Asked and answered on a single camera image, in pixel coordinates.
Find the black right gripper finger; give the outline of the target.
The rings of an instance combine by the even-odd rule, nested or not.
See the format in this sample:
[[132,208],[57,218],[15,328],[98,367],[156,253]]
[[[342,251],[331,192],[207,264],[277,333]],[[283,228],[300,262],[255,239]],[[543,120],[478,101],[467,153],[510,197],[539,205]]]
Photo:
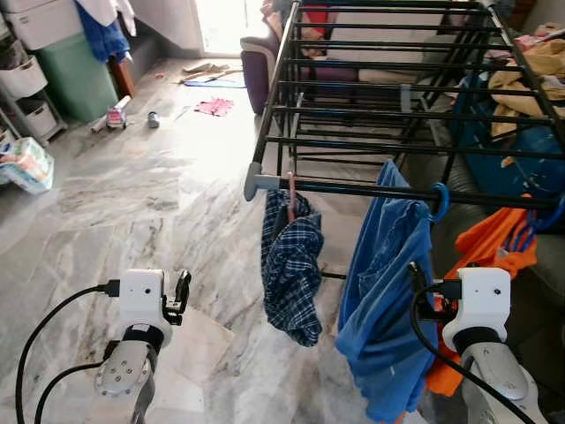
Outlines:
[[415,261],[409,262],[409,275],[411,275],[412,303],[415,306],[431,306],[432,279],[427,277],[424,270]]

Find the blue plastic hanger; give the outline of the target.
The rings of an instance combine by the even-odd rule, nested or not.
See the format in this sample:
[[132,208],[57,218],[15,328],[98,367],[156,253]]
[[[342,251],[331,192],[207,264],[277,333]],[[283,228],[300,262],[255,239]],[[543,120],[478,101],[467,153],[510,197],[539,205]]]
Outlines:
[[503,247],[508,252],[525,252],[530,249],[534,242],[534,237],[542,231],[550,231],[561,227],[562,216],[564,216],[564,198],[560,198],[556,208],[526,209],[524,218],[514,226],[504,239]]
[[429,215],[429,221],[437,223],[447,215],[451,198],[449,198],[449,189],[445,183],[436,182],[431,187],[437,193],[437,209]]

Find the pink hanger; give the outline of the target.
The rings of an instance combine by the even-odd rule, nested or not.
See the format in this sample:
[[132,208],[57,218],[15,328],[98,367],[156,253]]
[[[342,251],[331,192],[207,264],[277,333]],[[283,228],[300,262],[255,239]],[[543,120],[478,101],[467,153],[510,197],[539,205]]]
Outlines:
[[298,218],[298,182],[294,170],[286,172],[287,182],[287,223],[293,223]]

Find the orange garment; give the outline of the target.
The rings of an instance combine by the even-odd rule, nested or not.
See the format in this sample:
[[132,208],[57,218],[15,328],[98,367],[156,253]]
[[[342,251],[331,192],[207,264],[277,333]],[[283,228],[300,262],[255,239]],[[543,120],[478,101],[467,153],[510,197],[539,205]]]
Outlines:
[[[503,247],[504,239],[520,219],[524,218],[524,213],[525,209],[502,208],[460,234],[456,238],[455,248],[463,257],[444,277],[455,279],[457,271],[468,267],[472,262],[480,267],[505,269],[512,278],[516,278],[520,270],[536,265],[538,262],[536,239],[530,249],[525,252],[508,252]],[[452,397],[456,389],[463,383],[463,376],[441,361],[449,359],[457,362],[460,356],[457,355],[457,352],[452,351],[444,340],[439,342],[439,350],[441,356],[434,361],[426,373],[426,387],[432,393]]]

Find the blue plaid shirt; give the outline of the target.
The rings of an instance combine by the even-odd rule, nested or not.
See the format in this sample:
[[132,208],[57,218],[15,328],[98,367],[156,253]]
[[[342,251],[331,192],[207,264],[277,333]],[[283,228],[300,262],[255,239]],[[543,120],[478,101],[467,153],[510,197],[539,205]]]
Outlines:
[[260,242],[260,277],[267,322],[296,344],[312,347],[322,332],[315,298],[322,283],[322,214],[302,194],[287,223],[287,190],[267,190]]

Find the black drying rack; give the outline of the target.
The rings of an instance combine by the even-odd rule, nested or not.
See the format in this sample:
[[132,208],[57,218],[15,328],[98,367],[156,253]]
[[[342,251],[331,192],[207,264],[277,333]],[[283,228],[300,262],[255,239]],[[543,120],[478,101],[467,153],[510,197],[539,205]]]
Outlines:
[[[429,201],[401,173],[407,155],[529,156],[564,162],[562,97],[553,70],[526,51],[509,25],[514,0],[274,0],[267,19],[280,45],[257,146],[244,180],[247,199],[287,187],[306,193]],[[350,68],[356,82],[303,79],[300,68]],[[458,147],[448,125],[487,121],[492,139],[525,126],[553,130],[562,154]],[[449,190],[451,203],[556,208],[560,197]]]

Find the blue plastic box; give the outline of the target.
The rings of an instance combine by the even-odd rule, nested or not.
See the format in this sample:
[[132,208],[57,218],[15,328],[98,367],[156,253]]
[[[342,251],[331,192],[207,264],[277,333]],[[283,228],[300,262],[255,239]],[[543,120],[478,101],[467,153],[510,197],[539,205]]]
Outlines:
[[[561,144],[548,126],[524,126],[516,137],[500,140],[492,139],[491,124],[487,121],[459,120],[449,124],[448,129],[458,147],[562,154]],[[565,167],[561,159],[473,154],[463,158],[484,193],[554,199],[565,189]]]

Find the pink patterned cloth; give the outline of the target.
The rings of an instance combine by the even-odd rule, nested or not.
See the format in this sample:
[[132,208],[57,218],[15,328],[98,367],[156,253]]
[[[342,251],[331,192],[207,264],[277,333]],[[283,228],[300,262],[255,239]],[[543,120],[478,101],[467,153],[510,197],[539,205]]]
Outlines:
[[198,102],[193,110],[208,114],[209,116],[225,117],[234,108],[234,102],[226,98],[211,98],[211,100]]

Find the tissue pack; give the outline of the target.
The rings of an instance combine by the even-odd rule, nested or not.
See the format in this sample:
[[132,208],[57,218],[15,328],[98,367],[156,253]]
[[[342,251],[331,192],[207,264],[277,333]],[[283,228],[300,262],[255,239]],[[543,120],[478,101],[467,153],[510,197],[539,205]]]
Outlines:
[[32,194],[46,193],[54,182],[54,158],[33,137],[0,141],[0,185]]

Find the blue mat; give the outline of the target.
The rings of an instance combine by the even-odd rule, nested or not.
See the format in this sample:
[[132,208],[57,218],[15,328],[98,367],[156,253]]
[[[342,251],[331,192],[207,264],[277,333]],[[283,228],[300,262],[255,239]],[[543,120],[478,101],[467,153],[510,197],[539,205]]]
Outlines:
[[181,84],[186,87],[246,88],[242,77],[189,79],[182,81]]

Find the brown wooden leg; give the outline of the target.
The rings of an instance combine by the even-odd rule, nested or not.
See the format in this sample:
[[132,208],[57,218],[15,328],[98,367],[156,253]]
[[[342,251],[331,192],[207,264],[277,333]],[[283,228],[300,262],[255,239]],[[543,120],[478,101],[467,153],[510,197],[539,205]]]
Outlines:
[[116,85],[118,97],[136,96],[136,85],[134,85],[133,77],[131,77],[129,59],[112,56],[108,60],[108,69],[110,77]]

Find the beige cloth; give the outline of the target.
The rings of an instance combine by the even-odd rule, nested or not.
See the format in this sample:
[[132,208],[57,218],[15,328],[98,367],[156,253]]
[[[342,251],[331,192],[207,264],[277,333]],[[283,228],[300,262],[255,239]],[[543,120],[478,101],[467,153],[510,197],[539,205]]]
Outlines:
[[229,72],[231,69],[229,64],[215,64],[215,62],[203,62],[203,64],[195,65],[195,67],[186,67],[182,69],[182,76],[187,80],[193,80],[203,76],[203,74],[217,74]]

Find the dark blue cloth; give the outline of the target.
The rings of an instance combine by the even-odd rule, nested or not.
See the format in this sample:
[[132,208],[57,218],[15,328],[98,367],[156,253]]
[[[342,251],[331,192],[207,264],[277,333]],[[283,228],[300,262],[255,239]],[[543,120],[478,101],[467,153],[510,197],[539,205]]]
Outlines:
[[80,4],[77,5],[80,23],[84,28],[94,57],[103,64],[112,56],[129,59],[130,45],[128,37],[125,36],[128,31],[124,25],[124,18],[118,16],[116,23],[101,26],[81,8]]

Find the white shelf with bins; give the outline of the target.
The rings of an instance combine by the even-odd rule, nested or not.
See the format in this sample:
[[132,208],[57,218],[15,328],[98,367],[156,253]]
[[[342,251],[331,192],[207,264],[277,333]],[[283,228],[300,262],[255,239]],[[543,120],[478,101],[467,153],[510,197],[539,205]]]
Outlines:
[[0,35],[0,121],[13,137],[46,146],[67,130],[46,88],[39,60],[12,33]]

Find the white storage box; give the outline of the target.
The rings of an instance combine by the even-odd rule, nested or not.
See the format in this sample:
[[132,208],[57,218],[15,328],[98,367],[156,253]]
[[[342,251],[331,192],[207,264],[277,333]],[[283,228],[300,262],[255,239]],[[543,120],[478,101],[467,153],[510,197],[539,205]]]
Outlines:
[[73,0],[0,0],[0,15],[33,51],[82,33]]

